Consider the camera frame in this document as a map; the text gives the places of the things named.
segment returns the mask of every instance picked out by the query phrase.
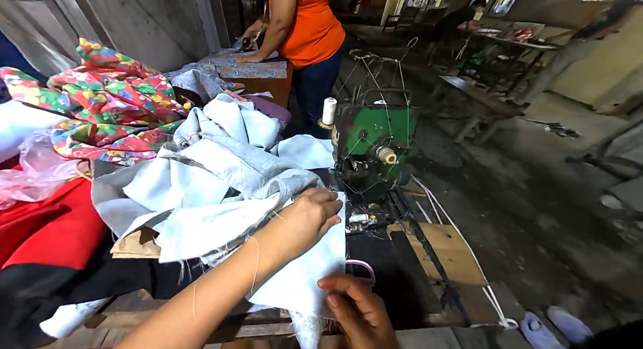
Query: thread spool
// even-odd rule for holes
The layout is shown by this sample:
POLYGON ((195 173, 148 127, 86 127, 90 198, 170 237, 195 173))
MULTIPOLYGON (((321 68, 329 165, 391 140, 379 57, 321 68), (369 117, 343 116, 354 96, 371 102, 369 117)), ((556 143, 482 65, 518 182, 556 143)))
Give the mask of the thread spool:
POLYGON ((380 147, 377 150, 377 157, 386 164, 393 164, 398 161, 398 155, 388 147, 380 147))
POLYGON ((335 98, 326 98, 324 101, 324 114, 321 116, 321 122, 330 126, 335 121, 335 109, 337 100, 335 98))

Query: woman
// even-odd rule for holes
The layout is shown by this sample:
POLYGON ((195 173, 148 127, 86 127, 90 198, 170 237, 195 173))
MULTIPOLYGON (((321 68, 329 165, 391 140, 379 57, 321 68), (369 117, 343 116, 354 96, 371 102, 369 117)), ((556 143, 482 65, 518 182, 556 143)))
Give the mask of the woman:
POLYGON ((317 120, 322 117, 324 99, 333 92, 346 33, 328 0, 268 0, 268 5, 267 16, 244 33, 253 39, 265 32, 264 43, 256 53, 241 59, 258 63, 279 50, 294 65, 293 86, 305 133, 328 138, 328 131, 321 129, 317 120))
MULTIPOLYGON (((302 255, 341 221, 337 216, 341 207, 337 193, 320 188, 304 191, 234 254, 163 305, 118 348, 203 348, 255 283, 302 255)), ((398 347, 382 299, 355 278, 330 276, 317 285, 333 290, 327 302, 352 348, 398 347)))

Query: floral fabric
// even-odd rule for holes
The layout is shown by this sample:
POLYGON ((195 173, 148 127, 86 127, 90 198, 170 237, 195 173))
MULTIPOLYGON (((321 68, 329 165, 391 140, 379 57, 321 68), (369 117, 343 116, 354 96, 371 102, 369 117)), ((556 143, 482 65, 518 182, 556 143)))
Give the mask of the floral fabric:
POLYGON ((15 100, 76 120, 53 127, 54 149, 68 158, 132 165, 151 159, 192 108, 159 72, 80 39, 82 66, 52 76, 47 86, 15 68, 0 68, 15 100))

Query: green sewing machine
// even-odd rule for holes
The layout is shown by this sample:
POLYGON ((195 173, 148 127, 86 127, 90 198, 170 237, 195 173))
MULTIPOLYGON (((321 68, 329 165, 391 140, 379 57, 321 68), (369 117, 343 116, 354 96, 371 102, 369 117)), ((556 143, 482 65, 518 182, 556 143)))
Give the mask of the green sewing machine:
POLYGON ((353 202, 375 202, 394 186, 408 182, 402 169, 415 133, 415 110, 409 106, 408 90, 372 89, 356 102, 336 110, 333 145, 335 173, 353 202), (367 104, 379 95, 381 100, 367 104), (390 102, 385 102, 384 94, 390 102))

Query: orange t-shirt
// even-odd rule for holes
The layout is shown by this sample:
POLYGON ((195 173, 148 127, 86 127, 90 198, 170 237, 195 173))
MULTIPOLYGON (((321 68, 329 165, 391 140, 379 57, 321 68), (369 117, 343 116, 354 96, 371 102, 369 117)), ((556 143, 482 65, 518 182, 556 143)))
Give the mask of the orange t-shirt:
POLYGON ((278 50, 295 68, 302 68, 333 56, 345 37, 328 0, 297 0, 293 26, 278 50))

